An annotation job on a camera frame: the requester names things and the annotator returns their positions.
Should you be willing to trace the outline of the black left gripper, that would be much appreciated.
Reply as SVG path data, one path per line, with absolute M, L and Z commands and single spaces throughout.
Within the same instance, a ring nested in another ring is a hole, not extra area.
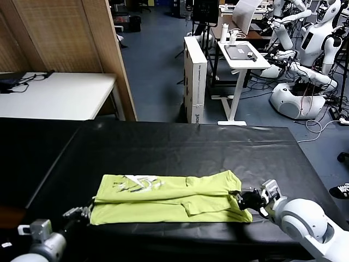
M 63 213 L 64 218 L 70 218 L 81 216 L 86 219 L 90 219 L 91 213 L 94 207 L 94 199 L 91 199 L 85 206 L 83 207 L 73 207 Z M 59 234 L 63 236 L 74 236 L 78 232 L 80 232 L 83 228 L 87 226 L 87 220 L 82 218 L 69 219 L 63 223 L 62 228 L 58 231 Z

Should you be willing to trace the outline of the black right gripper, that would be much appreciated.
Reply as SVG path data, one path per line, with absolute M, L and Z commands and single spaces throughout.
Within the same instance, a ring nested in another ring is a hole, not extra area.
M 259 213 L 261 216 L 267 216 L 268 213 L 265 210 L 266 201 L 260 195 L 260 192 L 254 189 L 239 191 L 231 191 L 231 195 L 237 200 L 237 204 L 240 210 L 252 209 Z

